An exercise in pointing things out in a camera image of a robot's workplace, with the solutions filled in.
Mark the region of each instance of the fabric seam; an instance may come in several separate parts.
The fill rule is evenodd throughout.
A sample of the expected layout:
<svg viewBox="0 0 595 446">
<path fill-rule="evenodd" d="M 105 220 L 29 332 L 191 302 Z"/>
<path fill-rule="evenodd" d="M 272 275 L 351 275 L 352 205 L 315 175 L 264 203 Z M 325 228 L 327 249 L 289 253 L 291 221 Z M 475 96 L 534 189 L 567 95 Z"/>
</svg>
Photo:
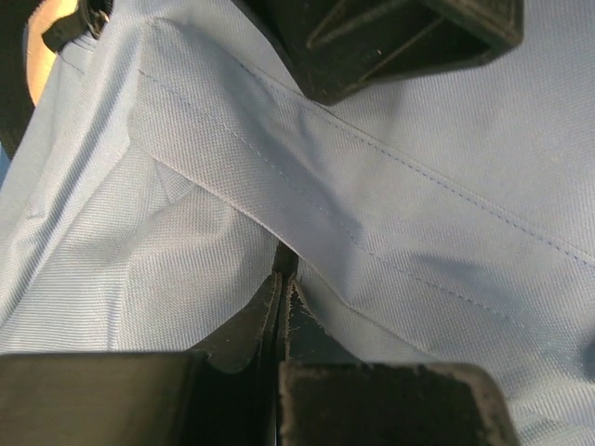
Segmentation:
<svg viewBox="0 0 595 446">
<path fill-rule="evenodd" d="M 463 300 L 464 302 L 467 302 L 468 304 L 472 304 L 473 306 L 476 306 L 478 308 L 483 309 L 484 311 L 487 311 L 488 313 L 491 313 L 497 317 L 499 317 L 500 319 L 504 320 L 504 321 L 508 321 L 510 324 L 523 329 L 524 331 L 530 333 L 530 330 L 525 327 L 524 325 L 520 324 L 519 322 L 516 322 L 515 320 L 513 320 L 510 316 L 508 316 L 505 313 L 502 313 L 501 311 L 492 309 L 487 307 L 484 304 L 481 304 L 480 302 L 477 302 L 475 300 L 473 300 L 470 297 L 467 296 L 463 296 L 460 295 L 452 290 L 449 290 L 448 288 L 445 288 L 443 286 L 441 286 L 440 284 L 434 283 L 434 282 L 429 282 L 426 281 L 420 277 L 417 277 L 416 274 L 407 271 L 406 269 L 401 269 L 400 267 L 398 267 L 397 265 L 393 264 L 392 262 L 390 262 L 389 260 L 386 260 L 384 258 L 379 257 L 376 253 L 373 253 L 372 251 L 367 250 L 366 248 L 364 248 L 363 246 L 361 246 L 353 237 L 353 235 L 351 235 L 350 230 L 345 226 L 345 224 L 343 222 L 341 222 L 340 220 L 337 220 L 333 217 L 333 215 L 327 211 L 326 209 L 322 208 L 319 204 L 317 204 L 310 196 L 308 196 L 300 187 L 296 186 L 291 179 L 281 170 L 279 169 L 274 163 L 272 163 L 266 156 L 264 156 L 256 147 L 254 147 L 254 145 L 252 145 L 251 143 L 249 143 L 248 141 L 246 141 L 245 139 L 243 139 L 242 137 L 240 137 L 239 135 L 237 135 L 235 132 L 233 132 L 232 129 L 228 128 L 225 124 L 223 124 L 221 121 L 216 121 L 213 119 L 213 117 L 208 114 L 206 111 L 199 109 L 197 106 L 195 106 L 192 102 L 190 102 L 188 99 L 184 98 L 183 96 L 181 96 L 180 94 L 178 94 L 175 90 L 173 90 L 171 87 L 162 84 L 161 82 L 159 82 L 159 80 L 155 79 L 154 77 L 152 77 L 151 75 L 147 74 L 146 72 L 144 72 L 143 70 L 139 70 L 139 73 L 141 75 L 143 75 L 144 77 L 146 77 L 147 79 L 149 79 L 150 81 L 152 81 L 154 84 L 159 85 L 160 87 L 162 87 L 166 92 L 168 92 L 169 94 L 173 95 L 175 98 L 177 98 L 178 100 L 181 100 L 182 102 L 186 103 L 187 105 L 190 105 L 193 109 L 197 110 L 198 112 L 200 112 L 202 115 L 204 115 L 205 117 L 207 117 L 209 120 L 211 120 L 213 122 L 214 125 L 219 126 L 222 130 L 224 130 L 226 133 L 234 136 L 235 138 L 237 138 L 239 141 L 243 142 L 248 148 L 250 148 L 255 154 L 257 154 L 264 162 L 266 165 L 268 165 L 270 168 L 272 168 L 275 172 L 277 172 L 283 179 L 284 181 L 289 185 L 289 187 L 294 190 L 295 192 L 297 192 L 299 195 L 301 195 L 308 203 L 310 203 L 311 205 L 313 205 L 314 207 L 316 207 L 319 211 L 323 212 L 324 214 L 326 214 L 327 216 L 329 216 L 333 221 L 336 221 L 338 223 L 338 225 L 346 232 L 346 234 L 348 235 L 348 237 L 351 240 L 351 243 L 356 246 L 358 249 L 360 249 L 362 252 L 368 254 L 369 256 L 371 256 L 372 258 L 386 264 L 387 266 L 391 267 L 392 269 L 406 275 L 407 277 L 414 279 L 417 282 L 420 282 L 422 284 L 425 284 L 426 286 L 429 286 L 430 288 L 433 288 L 437 291 L 440 292 L 444 292 L 447 293 L 453 297 L 456 297 L 460 300 Z M 170 168 L 176 170 L 177 172 L 179 172 L 175 167 L 168 165 Z"/>
<path fill-rule="evenodd" d="M 96 42 L 97 41 L 95 39 L 89 37 L 86 34 L 83 34 L 80 37 L 77 37 L 76 39 L 72 40 L 73 45 L 78 46 L 79 48 L 84 49 L 84 51 L 88 51 L 91 53 L 95 51 Z"/>
<path fill-rule="evenodd" d="M 586 260 L 580 258 L 576 254 L 570 252 L 570 250 L 565 249 L 565 248 L 559 246 L 558 244 L 552 242 L 551 240 L 549 240 L 549 239 L 547 239 L 547 238 L 545 238 L 543 236 L 540 236 L 539 234 L 537 234 L 533 230 L 529 230 L 528 228 L 526 228 L 524 225 L 530 226 L 530 223 L 527 222 L 527 221 L 525 221 L 523 218 L 520 218 L 519 216 L 515 216 L 514 213 L 508 211 L 507 209 L 504 209 L 502 206 L 500 206 L 500 205 L 498 205 L 496 203 L 493 203 L 490 200 L 487 200 L 487 199 L 483 198 L 482 196 L 478 195 L 477 193 L 472 192 L 471 190 L 468 190 L 468 189 L 464 188 L 463 186 L 461 186 L 459 184 L 456 184 L 461 190 L 463 190 L 468 195 L 473 196 L 473 197 L 476 197 L 476 200 L 473 200 L 472 198 L 470 198 L 468 196 L 465 196 L 462 191 L 459 191 L 456 188 L 454 188 L 452 186 L 449 186 L 448 184 L 446 184 L 445 181 L 442 181 L 441 179 L 438 179 L 437 177 L 424 172 L 419 167 L 415 167 L 414 166 L 414 163 L 407 162 L 406 160 L 403 160 L 403 159 L 399 158 L 398 156 L 390 153 L 389 151 L 387 151 L 385 149 L 382 149 L 378 145 L 376 145 L 376 144 L 374 144 L 374 143 L 372 143 L 370 141 L 367 141 L 367 140 L 365 140 L 364 138 L 362 138 L 362 137 L 360 137 L 358 135 L 355 135 L 352 132 L 352 129 L 354 129 L 354 127 L 352 127 L 352 125 L 350 125 L 350 124 L 348 124 L 348 123 L 346 123 L 346 122 L 344 122 L 344 121 L 342 121 L 342 120 L 340 120 L 340 119 L 338 119 L 336 117 L 336 119 L 338 119 L 342 124 L 345 125 L 345 128 L 339 127 L 336 123 L 333 123 L 330 119 L 328 119 L 328 117 L 324 113 L 320 113 L 319 111 L 316 110 L 316 109 L 320 109 L 320 107 L 315 106 L 315 105 L 312 107 L 312 106 L 309 106 L 309 104 L 306 103 L 306 102 L 304 102 L 304 101 L 300 101 L 300 100 L 298 100 L 296 98 L 291 98 L 287 92 L 284 92 L 283 91 L 283 89 L 282 89 L 281 86 L 274 85 L 271 78 L 269 78 L 268 76 L 265 77 L 265 74 L 264 73 L 263 74 L 257 74 L 255 72 L 253 72 L 252 70 L 250 70 L 248 67 L 246 67 L 241 61 L 239 61 L 239 60 L 236 60 L 236 61 L 248 73 L 250 73 L 254 77 L 260 79 L 262 82 L 266 83 L 268 86 L 270 86 L 271 88 L 273 88 L 275 91 L 277 91 L 279 94 L 281 94 L 286 99 L 288 99 L 288 100 L 290 100 L 290 101 L 292 101 L 294 103 L 297 103 L 298 105 L 307 107 L 307 109 L 310 112 L 312 112 L 313 114 L 315 114 L 316 116 L 318 116 L 319 118 L 321 118 L 328 125 L 332 125 L 334 128 L 336 128 L 337 130 L 339 130 L 341 132 L 345 131 L 351 138 L 354 138 L 354 139 L 357 139 L 357 140 L 361 141 L 362 143 L 366 144 L 367 146 L 369 146 L 370 148 L 374 149 L 375 151 L 379 151 L 383 155 L 387 156 L 392 161 L 397 162 L 399 164 L 402 164 L 405 167 L 407 167 L 407 168 L 415 171 L 416 173 L 418 173 L 421 176 L 425 177 L 429 181 L 438 184 L 442 188 L 448 190 L 449 192 L 454 193 L 456 196 L 462 198 L 463 200 L 465 200 L 465 201 L 473 204 L 474 206 L 482 209 L 484 212 L 487 212 L 488 214 L 490 214 L 492 216 L 495 216 L 496 218 L 498 218 L 498 219 L 504 221 L 505 223 L 511 225 L 513 228 L 515 228 L 517 230 L 521 230 L 525 234 L 527 234 L 527 235 L 529 235 L 529 236 L 531 236 L 531 237 L 533 237 L 533 238 L 541 241 L 542 243 L 548 244 L 552 248 L 554 248 L 554 249 L 560 251 L 561 253 L 563 253 L 563 254 L 565 254 L 565 255 L 573 258 L 574 260 L 576 260 L 578 262 L 581 262 L 581 263 L 583 263 L 584 265 L 586 265 L 586 266 L 588 266 L 590 268 L 594 268 L 595 269 L 595 266 L 593 266 L 592 264 L 590 264 Z M 415 161 L 415 163 L 421 165 L 426 170 L 432 171 L 432 169 L 430 169 L 429 167 L 426 167 L 424 164 L 422 164 L 420 162 Z M 515 223 L 514 221 L 512 221 L 512 218 L 511 217 L 502 216 L 498 212 L 496 212 L 496 211 L 494 211 L 492 209 L 489 209 L 486 205 L 481 204 L 480 202 L 486 202 L 490 206 L 492 206 L 492 207 L 498 209 L 499 211 L 501 211 L 503 214 L 509 214 L 510 216 L 513 216 L 515 219 L 521 221 L 524 225 L 522 226 L 522 225 L 520 225 L 518 223 Z M 583 252 L 581 249 L 573 246 L 571 243 L 568 243 L 566 241 L 562 241 L 562 242 L 563 242 L 563 244 L 567 244 L 567 245 L 572 246 L 576 251 L 580 252 L 583 256 L 592 257 L 589 253 Z"/>
<path fill-rule="evenodd" d="M 64 56 L 62 56 L 61 54 L 59 55 L 59 58 L 62 60 L 62 62 L 64 62 L 66 65 L 74 68 L 75 70 L 77 70 L 78 72 L 80 72 L 81 74 L 85 74 L 85 72 L 83 70 L 81 70 L 80 68 L 78 68 L 77 66 L 73 65 L 71 62 L 69 62 L 68 60 L 66 60 L 64 58 Z"/>
<path fill-rule="evenodd" d="M 155 168 L 155 174 L 157 176 L 157 180 L 159 181 L 159 186 L 161 186 L 161 189 L 164 190 L 165 197 L 167 197 L 167 201 L 169 202 L 169 204 L 173 204 L 174 201 L 171 199 L 171 196 L 169 195 L 169 190 L 167 190 L 167 188 L 165 187 L 164 179 L 161 175 L 161 171 L 159 170 L 159 164 L 161 164 L 161 162 L 154 157 L 151 157 L 151 159 L 153 162 L 153 166 Z"/>
<path fill-rule="evenodd" d="M 320 279 L 326 284 L 326 286 L 328 286 L 331 290 L 333 290 L 333 287 L 330 285 L 330 283 L 320 274 L 320 272 L 318 272 Z M 384 330 L 386 332 L 388 332 L 390 335 L 396 337 L 397 339 L 403 341 L 407 346 L 409 346 L 410 348 L 413 348 L 417 351 L 419 351 L 421 354 L 426 355 L 431 357 L 433 360 L 436 361 L 445 361 L 444 358 L 442 358 L 440 355 L 437 355 L 436 353 L 427 351 L 424 348 L 419 347 L 416 343 L 410 341 L 409 339 L 405 339 L 404 337 L 400 336 L 397 333 L 394 333 L 389 327 L 385 326 L 383 323 L 381 323 L 380 321 L 376 321 L 374 319 L 372 319 L 370 316 L 368 316 L 367 314 L 365 314 L 363 311 L 355 308 L 354 306 L 352 306 L 349 302 L 346 302 L 345 300 L 343 300 L 342 298 L 339 297 L 338 299 L 339 304 L 343 305 L 344 307 L 346 307 L 349 311 L 352 311 L 353 313 L 361 316 L 362 318 L 366 319 L 367 321 L 369 321 L 370 323 L 372 323 L 373 325 L 377 326 L 379 329 Z M 588 430 L 593 430 L 594 427 L 593 426 L 589 426 L 589 425 L 584 425 L 584 424 L 578 424 L 578 423 L 570 423 L 566 420 L 557 420 L 557 419 L 553 419 L 552 417 L 549 416 L 545 416 L 543 413 L 539 412 L 536 409 L 531 408 L 531 404 L 530 403 L 525 403 L 525 404 L 520 404 L 519 405 L 520 408 L 522 410 L 525 410 L 529 413 L 533 413 L 537 416 L 542 417 L 544 420 L 549 420 L 552 421 L 554 423 L 559 423 L 565 426 L 572 426 L 572 427 L 582 427 L 582 428 L 586 428 Z"/>
</svg>

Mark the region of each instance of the black plastic piece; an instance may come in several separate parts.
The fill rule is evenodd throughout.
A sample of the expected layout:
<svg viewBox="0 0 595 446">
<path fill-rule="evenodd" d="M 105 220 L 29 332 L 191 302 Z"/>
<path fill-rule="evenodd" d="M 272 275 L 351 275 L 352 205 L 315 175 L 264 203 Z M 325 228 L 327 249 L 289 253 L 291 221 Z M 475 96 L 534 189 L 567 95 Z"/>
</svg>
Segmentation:
<svg viewBox="0 0 595 446">
<path fill-rule="evenodd" d="M 523 0 L 233 0 L 304 95 L 483 65 L 522 41 Z"/>
<path fill-rule="evenodd" d="M 0 358 L 0 444 L 272 444 L 281 286 L 187 352 Z"/>
<path fill-rule="evenodd" d="M 50 51 L 58 52 L 87 31 L 99 39 L 103 27 L 110 21 L 112 9 L 112 0 L 79 0 L 72 14 L 57 19 L 42 34 L 44 44 Z"/>
<path fill-rule="evenodd" d="M 466 364 L 280 365 L 283 446 L 518 446 L 494 381 Z"/>
</svg>

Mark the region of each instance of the blue nylon fabric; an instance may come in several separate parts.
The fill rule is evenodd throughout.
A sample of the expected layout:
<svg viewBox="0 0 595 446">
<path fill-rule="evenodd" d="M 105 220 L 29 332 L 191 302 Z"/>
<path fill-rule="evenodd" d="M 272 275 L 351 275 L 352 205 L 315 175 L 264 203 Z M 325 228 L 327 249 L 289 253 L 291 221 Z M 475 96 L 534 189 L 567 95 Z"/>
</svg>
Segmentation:
<svg viewBox="0 0 595 446">
<path fill-rule="evenodd" d="M 477 363 L 523 444 L 595 444 L 595 4 L 526 4 L 505 58 L 326 108 L 231 2 L 119 0 L 0 193 L 0 348 L 187 348 L 279 237 L 356 355 Z"/>
</svg>

